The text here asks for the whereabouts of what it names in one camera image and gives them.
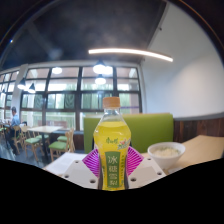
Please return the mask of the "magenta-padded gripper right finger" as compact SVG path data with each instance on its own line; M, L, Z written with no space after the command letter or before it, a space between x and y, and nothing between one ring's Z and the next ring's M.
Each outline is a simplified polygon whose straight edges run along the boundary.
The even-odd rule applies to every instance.
M126 158L127 188L135 189L148 185L166 174L150 157L144 157L132 147L128 148Z

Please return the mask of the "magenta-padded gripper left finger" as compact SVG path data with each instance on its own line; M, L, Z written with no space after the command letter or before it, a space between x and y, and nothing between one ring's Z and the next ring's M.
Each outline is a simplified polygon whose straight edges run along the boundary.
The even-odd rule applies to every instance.
M101 189L102 176L98 150L92 150L82 160L76 159L65 171L63 178L84 188Z

